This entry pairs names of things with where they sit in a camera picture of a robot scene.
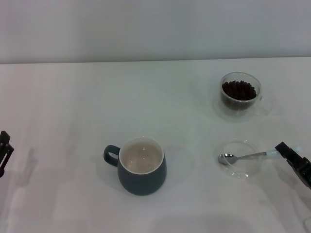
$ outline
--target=white wall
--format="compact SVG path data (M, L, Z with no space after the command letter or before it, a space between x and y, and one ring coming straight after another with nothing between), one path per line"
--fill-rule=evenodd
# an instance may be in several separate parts
M310 0L0 0L0 63L311 56Z

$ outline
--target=white table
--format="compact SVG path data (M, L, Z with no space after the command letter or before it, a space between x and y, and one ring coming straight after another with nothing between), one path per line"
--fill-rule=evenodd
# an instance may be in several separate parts
M213 111L233 71L273 91L268 116L233 123ZM0 179L0 232L305 232L311 190L284 159L243 180L221 171L213 151L232 138L259 150L284 141L310 159L310 74L311 58L1 65L0 130L15 151ZM145 197L103 160L107 145L140 135L160 142L168 165Z

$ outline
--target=mug handle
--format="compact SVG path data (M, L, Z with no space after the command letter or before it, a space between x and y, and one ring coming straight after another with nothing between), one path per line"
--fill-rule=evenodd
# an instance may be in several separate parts
M113 153L113 154L119 156L119 152L120 152L119 147L116 147L113 145L107 146L104 150L104 160L113 166L118 166L118 160L116 158L112 157L109 153Z

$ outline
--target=dark teal mug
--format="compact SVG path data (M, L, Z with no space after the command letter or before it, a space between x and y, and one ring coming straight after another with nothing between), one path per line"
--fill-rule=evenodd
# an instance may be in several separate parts
M135 195L148 195L157 191L166 178L166 160L162 147L153 139L136 137L120 149L109 145L104 160L118 168L122 186Z

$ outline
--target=spoon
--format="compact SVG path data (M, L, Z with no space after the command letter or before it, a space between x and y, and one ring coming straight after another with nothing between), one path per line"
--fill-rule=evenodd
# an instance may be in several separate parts
M300 152L300 148L298 146L294 146L294 147L291 147L296 153L299 153ZM244 156L241 156L241 157L237 157L233 154L220 154L218 156L218 162L220 164L224 164L224 165L228 165L229 164L234 164L236 163L239 159L246 159L246 158L249 158L249 157L253 157L253 156L260 156L260 155L266 155L266 156L272 156L272 155L281 155L276 149L274 150L269 150L269 151L266 151L266 152L259 152L259 153L255 153L255 154L248 154L248 155L244 155Z

